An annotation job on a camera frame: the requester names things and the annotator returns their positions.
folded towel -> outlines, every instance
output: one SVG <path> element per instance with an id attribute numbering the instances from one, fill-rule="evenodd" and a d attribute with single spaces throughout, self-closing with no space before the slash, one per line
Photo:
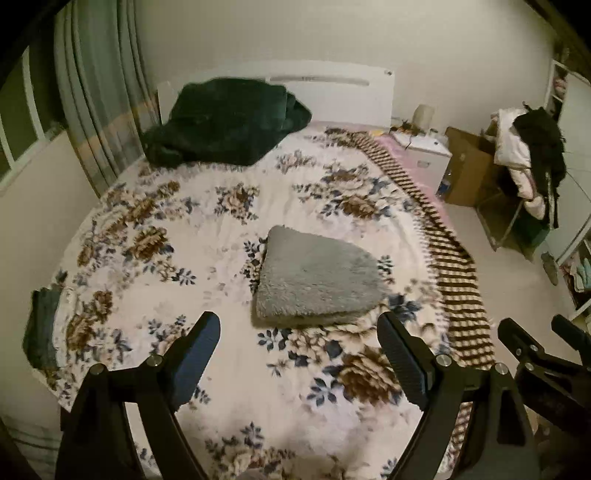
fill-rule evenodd
<path id="1" fill-rule="evenodd" d="M 276 225 L 256 293 L 256 315 L 277 326 L 354 323 L 386 296 L 378 264 L 341 240 Z"/>

folded cloth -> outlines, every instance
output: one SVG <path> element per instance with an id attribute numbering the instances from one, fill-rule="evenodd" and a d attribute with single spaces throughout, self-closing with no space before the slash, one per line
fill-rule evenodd
<path id="1" fill-rule="evenodd" d="M 276 225 L 256 293 L 256 315 L 276 326 L 354 323 L 386 296 L 377 261 L 341 240 Z"/>
<path id="2" fill-rule="evenodd" d="M 53 347 L 53 319 L 60 302 L 61 287 L 33 291 L 31 314 L 22 340 L 22 349 L 33 368 L 57 369 L 56 349 Z"/>
<path id="3" fill-rule="evenodd" d="M 218 78 L 186 84 L 168 122 L 148 130 L 142 141 L 146 158 L 158 167 L 197 160 L 247 166 L 311 117 L 283 85 Z"/>

white wall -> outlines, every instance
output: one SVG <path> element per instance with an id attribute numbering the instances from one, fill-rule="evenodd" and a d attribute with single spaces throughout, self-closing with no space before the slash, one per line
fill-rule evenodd
<path id="1" fill-rule="evenodd" d="M 544 100 L 554 35 L 524 0 L 142 0 L 151 86 L 245 60 L 392 68 L 395 116 L 436 107 L 434 126 L 479 132 L 500 107 Z"/>
<path id="2" fill-rule="evenodd" d="M 0 196 L 0 416 L 59 428 L 57 400 L 22 351 L 31 292 L 46 287 L 98 199 L 65 132 Z"/>

white nightstand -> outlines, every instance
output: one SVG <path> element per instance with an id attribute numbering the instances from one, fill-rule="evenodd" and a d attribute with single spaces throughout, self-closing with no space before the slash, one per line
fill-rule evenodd
<path id="1" fill-rule="evenodd" d="M 452 157 L 451 152 L 433 137 L 419 135 L 411 139 L 410 135 L 399 132 L 392 132 L 390 135 L 402 147 L 406 148 L 408 145 L 407 155 L 411 165 L 423 172 L 421 179 L 436 192 Z"/>

floral bedspread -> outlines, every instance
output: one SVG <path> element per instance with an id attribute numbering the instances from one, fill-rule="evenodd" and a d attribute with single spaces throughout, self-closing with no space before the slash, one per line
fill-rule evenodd
<path id="1" fill-rule="evenodd" d="M 386 478 L 421 412 L 379 348 L 377 317 L 391 309 L 434 352 L 449 351 L 424 211 L 407 191 L 330 128 L 289 135 L 252 167 L 137 162 L 66 250 L 54 324 L 60 368 L 46 373 L 48 386 L 70 409 L 91 365 L 135 367 L 211 310 L 221 339 L 177 419 L 212 478 L 247 468 L 273 478 Z M 390 295 L 356 325 L 254 327 L 274 225 L 366 249 Z M 141 459 L 156 469 L 137 412 L 130 419 Z"/>

